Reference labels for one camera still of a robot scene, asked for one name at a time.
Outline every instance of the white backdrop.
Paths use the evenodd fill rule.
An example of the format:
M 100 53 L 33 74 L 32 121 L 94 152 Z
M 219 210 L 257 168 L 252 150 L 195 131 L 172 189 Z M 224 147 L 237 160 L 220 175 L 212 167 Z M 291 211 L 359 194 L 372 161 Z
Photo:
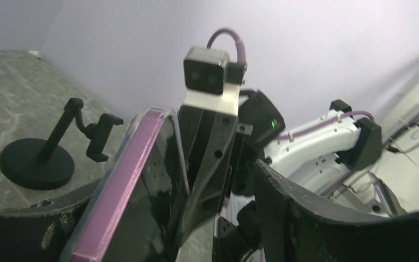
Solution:
M 224 26 L 245 42 L 246 87 L 263 90 L 288 127 L 337 98 L 380 120 L 419 78 L 419 0 L 66 0 L 42 53 L 130 119 L 152 104 L 178 108 L 187 51 Z M 215 47 L 235 59 L 229 37 Z
M 0 0 L 0 50 L 40 50 L 64 0 Z

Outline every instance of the black bracket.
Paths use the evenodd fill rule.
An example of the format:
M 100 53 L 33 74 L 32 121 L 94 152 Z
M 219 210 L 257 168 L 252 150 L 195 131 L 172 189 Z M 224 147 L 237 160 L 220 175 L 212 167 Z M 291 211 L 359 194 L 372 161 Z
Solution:
M 352 111 L 352 108 L 342 100 L 335 100 L 330 109 L 344 113 Z M 359 171 L 367 168 L 380 158 L 384 146 L 382 144 L 381 127 L 368 118 L 361 118 L 355 125 L 361 129 L 356 146 L 347 151 L 337 152 L 338 164 L 342 163 L 350 171 Z
M 75 115 L 76 126 L 91 140 L 86 150 L 86 155 L 97 163 L 105 162 L 108 156 L 103 154 L 103 150 L 110 136 L 113 126 L 123 124 L 123 120 L 112 114 L 102 114 L 98 123 L 91 123 L 84 127 L 82 124 L 81 108 L 77 108 Z
M 242 85 L 245 72 L 247 71 L 246 63 L 232 63 L 229 62 L 227 66 L 227 83 Z
M 178 119 L 191 193 L 176 192 L 164 244 L 171 261 L 191 232 L 222 209 L 235 134 L 240 128 L 235 115 L 187 105 L 180 108 Z
M 242 191 L 248 187 L 249 184 L 246 181 L 246 158 L 244 154 L 250 149 L 244 143 L 244 139 L 252 135 L 253 126 L 248 124 L 239 123 L 237 127 L 237 133 L 234 138 L 234 146 L 232 147 L 232 155 L 230 158 L 230 166 L 228 175 L 226 177 L 226 197 L 230 196 L 230 193 L 236 188 L 236 192 Z
M 238 226 L 224 217 L 218 218 L 213 238 L 213 262 L 240 262 L 262 247 L 256 203 L 251 201 L 237 214 Z

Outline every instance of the phone holder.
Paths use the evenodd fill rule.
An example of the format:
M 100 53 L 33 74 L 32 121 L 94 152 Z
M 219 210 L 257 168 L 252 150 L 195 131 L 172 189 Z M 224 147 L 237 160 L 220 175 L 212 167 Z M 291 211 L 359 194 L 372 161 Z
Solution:
M 0 154 L 1 172 L 13 183 L 35 190 L 52 190 L 67 184 L 73 176 L 75 163 L 71 155 L 58 143 L 73 119 L 78 129 L 91 140 L 86 155 L 97 163 L 108 156 L 102 153 L 113 126 L 123 120 L 102 114 L 98 123 L 83 125 L 79 98 L 70 98 L 63 115 L 47 140 L 24 138 L 8 144 Z

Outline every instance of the round base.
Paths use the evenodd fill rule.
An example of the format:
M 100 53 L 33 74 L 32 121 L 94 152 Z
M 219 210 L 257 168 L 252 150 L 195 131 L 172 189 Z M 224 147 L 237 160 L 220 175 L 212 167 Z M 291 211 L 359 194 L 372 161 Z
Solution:
M 21 187 L 52 190 L 67 184 L 75 171 L 70 154 L 57 146 L 47 162 L 37 160 L 46 140 L 25 138 L 8 144 L 0 154 L 1 172 Z

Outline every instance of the gray marble table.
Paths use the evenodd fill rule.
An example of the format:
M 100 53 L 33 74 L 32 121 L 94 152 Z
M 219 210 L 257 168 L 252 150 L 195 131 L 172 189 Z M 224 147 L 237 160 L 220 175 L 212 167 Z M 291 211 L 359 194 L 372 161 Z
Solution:
M 97 122 L 107 110 L 72 85 L 50 65 L 27 51 L 0 52 L 0 152 L 10 142 L 22 138 L 47 139 L 71 97 L 84 100 L 85 124 Z M 115 126 L 104 153 L 114 156 L 125 126 Z M 75 173 L 64 187 L 49 191 L 25 189 L 10 182 L 0 171 L 0 209 L 27 207 L 56 197 L 104 175 L 108 162 L 96 163 L 86 157 L 87 139 L 74 124 L 60 145 L 75 161 Z

